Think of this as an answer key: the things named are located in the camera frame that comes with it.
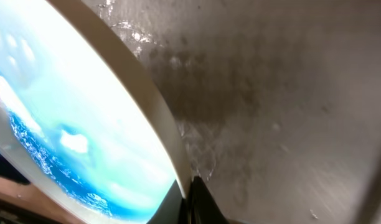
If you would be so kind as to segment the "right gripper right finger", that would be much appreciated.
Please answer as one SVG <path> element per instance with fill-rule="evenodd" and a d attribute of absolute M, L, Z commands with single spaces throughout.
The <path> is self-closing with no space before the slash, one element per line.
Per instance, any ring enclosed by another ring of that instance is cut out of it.
<path fill-rule="evenodd" d="M 191 224 L 228 224 L 203 179 L 194 177 L 191 185 Z"/>

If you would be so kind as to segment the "white plate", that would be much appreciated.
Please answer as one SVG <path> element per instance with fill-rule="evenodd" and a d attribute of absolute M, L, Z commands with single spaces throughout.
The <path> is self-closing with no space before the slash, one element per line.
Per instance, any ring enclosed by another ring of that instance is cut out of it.
<path fill-rule="evenodd" d="M 84 223 L 148 223 L 191 184 L 164 98 L 81 1 L 0 1 L 0 154 Z"/>

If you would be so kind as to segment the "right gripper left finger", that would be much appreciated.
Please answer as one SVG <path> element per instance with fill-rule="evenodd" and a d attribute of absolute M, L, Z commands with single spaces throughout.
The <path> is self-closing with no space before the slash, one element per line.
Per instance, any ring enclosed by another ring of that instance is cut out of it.
<path fill-rule="evenodd" d="M 186 200 L 175 180 L 148 224 L 186 223 Z"/>

